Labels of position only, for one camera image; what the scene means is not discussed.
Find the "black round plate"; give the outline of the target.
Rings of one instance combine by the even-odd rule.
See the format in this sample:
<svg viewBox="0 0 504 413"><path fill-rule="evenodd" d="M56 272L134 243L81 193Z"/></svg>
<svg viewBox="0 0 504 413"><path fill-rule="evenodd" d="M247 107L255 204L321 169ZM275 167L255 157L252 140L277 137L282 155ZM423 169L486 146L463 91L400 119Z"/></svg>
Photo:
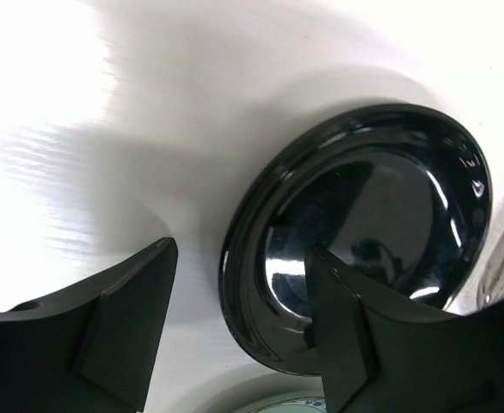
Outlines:
<svg viewBox="0 0 504 413"><path fill-rule="evenodd" d="M224 320L253 360L316 376L310 245L444 310L476 265L491 210L481 146L450 115L407 103L338 114L284 148L237 207L219 264Z"/></svg>

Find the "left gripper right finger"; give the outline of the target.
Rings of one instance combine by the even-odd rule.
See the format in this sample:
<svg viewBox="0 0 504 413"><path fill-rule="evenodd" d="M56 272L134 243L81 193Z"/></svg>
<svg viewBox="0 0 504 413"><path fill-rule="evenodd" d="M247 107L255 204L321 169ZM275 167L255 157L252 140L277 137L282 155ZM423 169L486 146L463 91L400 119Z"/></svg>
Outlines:
<svg viewBox="0 0 504 413"><path fill-rule="evenodd" d="M504 412L504 300L458 316L318 245L305 266L329 411Z"/></svg>

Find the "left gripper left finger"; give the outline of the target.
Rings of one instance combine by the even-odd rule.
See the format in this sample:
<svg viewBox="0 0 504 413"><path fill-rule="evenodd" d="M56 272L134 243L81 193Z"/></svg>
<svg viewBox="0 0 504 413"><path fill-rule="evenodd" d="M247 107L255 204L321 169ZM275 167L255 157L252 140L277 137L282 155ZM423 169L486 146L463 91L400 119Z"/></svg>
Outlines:
<svg viewBox="0 0 504 413"><path fill-rule="evenodd" d="M0 412L141 412L175 279L164 237L0 312Z"/></svg>

